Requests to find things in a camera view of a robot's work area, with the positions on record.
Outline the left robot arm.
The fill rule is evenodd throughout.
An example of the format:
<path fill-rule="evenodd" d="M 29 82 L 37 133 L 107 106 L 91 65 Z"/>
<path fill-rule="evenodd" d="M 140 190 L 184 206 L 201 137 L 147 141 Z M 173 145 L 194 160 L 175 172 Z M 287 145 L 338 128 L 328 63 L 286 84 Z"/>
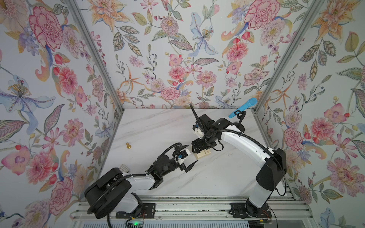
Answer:
<path fill-rule="evenodd" d="M 179 169 L 189 172 L 195 163 L 185 166 L 185 159 L 191 154 L 188 145 L 176 143 L 167 148 L 144 173 L 123 173 L 113 168 L 91 184 L 84 192 L 89 204 L 87 214 L 97 219 L 108 216 L 114 209 L 137 216 L 143 202 L 136 194 L 139 190 L 153 190 L 163 183 L 163 178 Z"/>

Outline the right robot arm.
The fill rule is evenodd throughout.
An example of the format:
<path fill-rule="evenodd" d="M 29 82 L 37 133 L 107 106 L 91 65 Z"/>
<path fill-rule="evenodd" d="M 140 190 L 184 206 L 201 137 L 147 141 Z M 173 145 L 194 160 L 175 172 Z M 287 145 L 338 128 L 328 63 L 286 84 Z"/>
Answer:
<path fill-rule="evenodd" d="M 235 123 L 225 118 L 214 121 L 207 115 L 198 116 L 193 111 L 196 118 L 193 131 L 197 139 L 192 141 L 192 151 L 196 159 L 207 156 L 218 143 L 225 142 L 244 153 L 260 168 L 256 175 L 253 193 L 246 202 L 231 204 L 229 213 L 235 218 L 242 219 L 257 218 L 261 214 L 269 215 L 270 207 L 267 201 L 287 173 L 286 154 L 283 150 L 266 147 L 245 134 L 242 121 L 247 108 L 255 102 L 255 100 L 248 101 L 230 114 L 230 118 L 239 119 Z"/>

